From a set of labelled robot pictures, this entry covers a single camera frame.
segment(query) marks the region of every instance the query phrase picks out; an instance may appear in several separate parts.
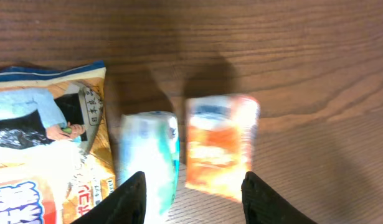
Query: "orange packet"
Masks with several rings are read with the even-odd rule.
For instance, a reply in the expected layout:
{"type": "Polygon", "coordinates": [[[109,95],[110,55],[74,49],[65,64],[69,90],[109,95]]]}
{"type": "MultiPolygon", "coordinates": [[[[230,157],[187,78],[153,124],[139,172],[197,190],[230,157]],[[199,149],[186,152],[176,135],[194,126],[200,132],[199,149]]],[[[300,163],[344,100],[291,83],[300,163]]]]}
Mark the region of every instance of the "orange packet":
{"type": "Polygon", "coordinates": [[[241,202],[259,112],[247,95],[187,100],[187,188],[241,202]]]}

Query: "plastic wrapper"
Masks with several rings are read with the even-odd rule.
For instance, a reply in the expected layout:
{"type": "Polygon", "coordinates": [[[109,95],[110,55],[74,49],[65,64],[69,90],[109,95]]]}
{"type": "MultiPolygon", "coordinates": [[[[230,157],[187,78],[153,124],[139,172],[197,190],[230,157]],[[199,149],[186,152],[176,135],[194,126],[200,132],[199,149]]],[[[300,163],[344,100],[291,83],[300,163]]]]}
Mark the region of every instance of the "plastic wrapper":
{"type": "Polygon", "coordinates": [[[247,95],[187,100],[186,187],[241,202],[259,111],[247,95]]]}
{"type": "Polygon", "coordinates": [[[71,223],[114,191],[105,70],[0,71],[0,224],[71,223]]]}
{"type": "Polygon", "coordinates": [[[165,221],[174,202],[179,173],[179,135],[174,114],[154,111],[122,117],[118,183],[138,171],[146,175],[145,224],[165,221]]]}

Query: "green object in printed hand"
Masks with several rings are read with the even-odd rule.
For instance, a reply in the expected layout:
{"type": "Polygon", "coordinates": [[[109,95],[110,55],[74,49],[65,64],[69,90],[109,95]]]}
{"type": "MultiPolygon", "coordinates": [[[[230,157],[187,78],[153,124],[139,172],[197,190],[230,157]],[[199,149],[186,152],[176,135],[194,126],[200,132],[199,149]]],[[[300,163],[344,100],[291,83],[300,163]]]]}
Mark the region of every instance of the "green object in printed hand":
{"type": "Polygon", "coordinates": [[[67,134],[71,134],[72,133],[72,129],[71,128],[63,128],[62,131],[67,133],[67,134]]]}

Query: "printed hand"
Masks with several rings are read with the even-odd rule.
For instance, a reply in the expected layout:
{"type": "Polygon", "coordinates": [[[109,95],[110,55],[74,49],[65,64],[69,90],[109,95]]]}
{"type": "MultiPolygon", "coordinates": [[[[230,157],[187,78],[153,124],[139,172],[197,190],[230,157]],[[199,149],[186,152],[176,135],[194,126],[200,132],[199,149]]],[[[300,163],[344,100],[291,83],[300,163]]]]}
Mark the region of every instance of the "printed hand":
{"type": "Polygon", "coordinates": [[[80,124],[71,125],[71,123],[68,122],[67,126],[72,129],[72,132],[70,135],[70,138],[72,139],[75,139],[76,137],[78,137],[79,135],[83,134],[86,131],[84,125],[80,125],[80,124]]]}
{"type": "Polygon", "coordinates": [[[46,128],[46,136],[51,140],[71,139],[70,135],[63,132],[58,124],[46,128]]]}

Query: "wooden table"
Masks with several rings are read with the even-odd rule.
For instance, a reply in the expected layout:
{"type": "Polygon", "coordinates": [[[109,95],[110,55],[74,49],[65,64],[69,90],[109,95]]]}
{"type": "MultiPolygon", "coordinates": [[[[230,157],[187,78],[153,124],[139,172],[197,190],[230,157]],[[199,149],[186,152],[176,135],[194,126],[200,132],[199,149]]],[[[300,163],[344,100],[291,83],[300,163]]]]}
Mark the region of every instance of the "wooden table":
{"type": "MultiPolygon", "coordinates": [[[[318,223],[383,223],[383,0],[0,0],[0,67],[99,59],[113,148],[123,113],[183,128],[185,98],[248,93],[262,179],[318,223]]],[[[185,169],[168,223],[245,222],[185,169]]]]}

